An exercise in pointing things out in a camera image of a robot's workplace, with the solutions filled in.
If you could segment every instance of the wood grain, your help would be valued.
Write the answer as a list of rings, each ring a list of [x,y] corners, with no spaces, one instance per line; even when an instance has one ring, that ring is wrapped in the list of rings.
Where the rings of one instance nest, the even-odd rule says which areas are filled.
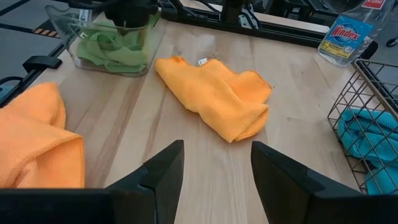
[[[335,67],[313,48],[167,23],[156,58],[181,55],[192,64],[217,58],[236,72],[258,71],[274,88],[262,132],[228,144],[186,110],[152,66],[141,78],[61,67],[34,82],[56,82],[67,129],[86,147],[87,187],[105,187],[137,169],[176,139],[185,143],[183,186],[175,223],[267,223],[254,184],[251,141],[357,188],[327,121],[352,68]]]

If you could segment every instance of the black wire basket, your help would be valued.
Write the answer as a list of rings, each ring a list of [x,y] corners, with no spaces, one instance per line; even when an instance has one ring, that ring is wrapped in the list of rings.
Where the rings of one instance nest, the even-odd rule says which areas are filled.
[[[398,194],[398,66],[358,59],[328,120],[364,194]]]

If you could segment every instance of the bottle label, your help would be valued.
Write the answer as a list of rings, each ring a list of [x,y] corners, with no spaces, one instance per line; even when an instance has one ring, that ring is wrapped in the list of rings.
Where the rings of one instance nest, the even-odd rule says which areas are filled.
[[[373,25],[371,24],[339,16],[320,47],[336,56],[349,58],[372,30]]]
[[[366,0],[362,7],[370,8],[370,9],[381,9],[383,7],[386,0]]]

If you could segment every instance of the microfiber cloth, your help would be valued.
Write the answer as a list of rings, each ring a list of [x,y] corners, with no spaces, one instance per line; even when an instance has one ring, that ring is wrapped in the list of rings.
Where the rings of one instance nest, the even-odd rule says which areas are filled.
[[[159,58],[155,69],[184,107],[227,142],[251,137],[267,122],[272,88],[254,71],[235,74],[215,59],[195,67],[182,57]]]
[[[84,40],[78,43],[77,57],[103,65],[114,73],[139,73],[147,67],[147,30],[155,26],[159,14],[150,18],[147,28],[121,35],[111,22],[96,29],[81,27]]]
[[[389,144],[390,142],[395,149],[398,149],[398,133],[391,133],[396,127],[398,127],[398,123],[390,113],[384,112],[383,114],[380,114],[380,111],[369,112],[368,110],[347,109],[341,114],[341,118],[338,120],[337,125],[337,133],[341,136],[341,141],[344,147],[348,150],[348,154],[351,156],[363,158],[363,156],[372,149],[372,146],[376,146],[378,144],[375,147],[375,152],[371,151],[364,157],[376,167],[376,169],[371,171],[373,174],[382,169],[374,176],[374,179],[371,177],[370,173],[366,175],[366,180],[369,180],[366,182],[366,187],[368,189],[368,194],[371,195],[390,193],[396,189],[394,183],[398,185],[398,161],[394,161],[397,154]],[[365,135],[368,137],[372,146],[366,139]],[[390,164],[391,161],[394,162],[383,169],[383,165],[378,157],[384,165]]]
[[[65,130],[65,118],[54,83],[0,109],[0,188],[84,187],[83,139]]]

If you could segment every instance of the black bracket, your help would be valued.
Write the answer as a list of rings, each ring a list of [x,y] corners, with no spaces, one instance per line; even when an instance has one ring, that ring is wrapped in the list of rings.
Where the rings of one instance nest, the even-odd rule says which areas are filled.
[[[251,165],[269,223],[398,223],[398,195],[361,194],[257,141]]]
[[[27,73],[32,70],[45,70],[46,68],[57,69],[62,64],[58,58],[49,56],[31,56],[22,64]]]

